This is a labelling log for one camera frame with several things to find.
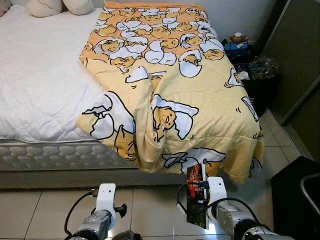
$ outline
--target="pillow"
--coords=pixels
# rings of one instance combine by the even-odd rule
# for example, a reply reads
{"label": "pillow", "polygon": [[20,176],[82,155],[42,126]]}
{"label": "pillow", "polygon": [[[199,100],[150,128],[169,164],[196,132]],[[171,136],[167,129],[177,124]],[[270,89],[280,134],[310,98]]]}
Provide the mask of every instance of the pillow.
{"label": "pillow", "polygon": [[9,10],[10,6],[11,2],[9,0],[0,0],[0,17]]}
{"label": "pillow", "polygon": [[62,0],[30,0],[26,8],[35,17],[43,18],[61,13]]}
{"label": "pillow", "polygon": [[63,3],[75,15],[85,15],[94,9],[92,0],[63,0]]}

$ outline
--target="yellow comforter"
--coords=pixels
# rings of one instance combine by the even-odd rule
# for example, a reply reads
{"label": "yellow comforter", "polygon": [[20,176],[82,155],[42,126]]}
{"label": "yellow comforter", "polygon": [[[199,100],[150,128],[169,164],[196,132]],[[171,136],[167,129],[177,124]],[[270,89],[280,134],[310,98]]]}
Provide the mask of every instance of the yellow comforter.
{"label": "yellow comforter", "polygon": [[78,126],[142,171],[205,163],[243,183],[264,139],[217,38],[200,6],[107,1],[80,55],[106,92]]}

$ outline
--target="teddy bear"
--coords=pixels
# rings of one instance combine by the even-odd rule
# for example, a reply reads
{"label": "teddy bear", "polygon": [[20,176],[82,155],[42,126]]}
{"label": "teddy bear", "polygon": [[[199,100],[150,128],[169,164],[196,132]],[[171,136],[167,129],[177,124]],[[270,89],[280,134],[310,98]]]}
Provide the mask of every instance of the teddy bear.
{"label": "teddy bear", "polygon": [[43,18],[61,13],[64,5],[75,15],[85,15],[94,9],[92,0],[30,0],[26,8],[32,16]]}
{"label": "teddy bear", "polygon": [[230,40],[232,43],[236,44],[248,41],[248,37],[244,33],[236,32],[230,36]]}

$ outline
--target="black cable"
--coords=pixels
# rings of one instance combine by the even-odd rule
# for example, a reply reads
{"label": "black cable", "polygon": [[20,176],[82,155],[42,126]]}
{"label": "black cable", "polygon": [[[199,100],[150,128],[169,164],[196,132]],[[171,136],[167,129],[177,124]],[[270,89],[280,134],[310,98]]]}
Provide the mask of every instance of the black cable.
{"label": "black cable", "polygon": [[87,192],[85,195],[81,196],[72,206],[72,208],[70,209],[68,215],[66,216],[65,222],[64,222],[64,232],[68,235],[64,240],[69,240],[70,238],[72,238],[72,233],[68,230],[68,222],[69,222],[69,218],[71,213],[73,212],[73,210],[75,209],[75,207],[77,206],[77,204],[84,199],[86,196],[92,195],[92,191]]}
{"label": "black cable", "polygon": [[254,220],[255,220],[259,225],[263,226],[263,225],[258,221],[258,218],[257,218],[257,216],[255,215],[254,211],[252,211],[252,209],[251,209],[244,201],[242,201],[242,200],[240,200],[240,199],[237,199],[237,198],[234,198],[234,197],[221,198],[221,199],[219,199],[219,200],[217,200],[217,201],[214,201],[214,202],[210,203],[209,205],[207,205],[206,207],[204,207],[203,209],[201,209],[201,210],[199,210],[199,211],[197,211],[197,212],[189,212],[189,211],[187,211],[186,208],[182,205],[182,203],[181,203],[181,201],[180,201],[180,198],[179,198],[181,188],[184,187],[184,186],[186,186],[186,185],[198,185],[198,186],[201,186],[201,187],[207,189],[207,188],[209,188],[209,186],[207,186],[207,184],[208,184],[208,182],[186,182],[186,183],[182,184],[182,185],[179,187],[179,189],[178,189],[178,191],[177,191],[177,193],[176,193],[176,202],[177,202],[177,204],[180,205],[180,207],[183,209],[183,211],[185,212],[185,214],[187,214],[187,215],[198,215],[198,214],[206,211],[207,209],[211,208],[212,206],[217,205],[217,204],[220,203],[220,202],[223,202],[223,201],[226,201],[226,200],[231,200],[231,201],[239,202],[239,203],[241,203],[242,205],[244,205],[244,206],[248,209],[248,211],[252,214]]}

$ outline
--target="bedroom floor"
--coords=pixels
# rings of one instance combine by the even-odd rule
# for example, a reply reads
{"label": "bedroom floor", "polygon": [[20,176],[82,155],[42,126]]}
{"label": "bedroom floor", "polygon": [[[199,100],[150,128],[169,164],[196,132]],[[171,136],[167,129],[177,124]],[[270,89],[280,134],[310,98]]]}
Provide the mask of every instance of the bedroom floor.
{"label": "bedroom floor", "polygon": [[[269,110],[260,118],[265,137],[263,170],[255,167],[244,185],[234,185],[220,173],[229,197],[244,200],[260,222],[273,229],[270,179],[295,160],[298,155]],[[228,240],[226,233],[213,222],[209,230],[191,225],[176,207],[177,185],[118,187],[115,206],[127,204],[127,214],[118,218],[109,231],[116,234],[132,230],[144,240]],[[0,190],[0,239],[62,240],[64,222],[74,202],[87,190]],[[95,207],[96,198],[87,197],[79,203],[69,220],[69,230],[75,232]]]}

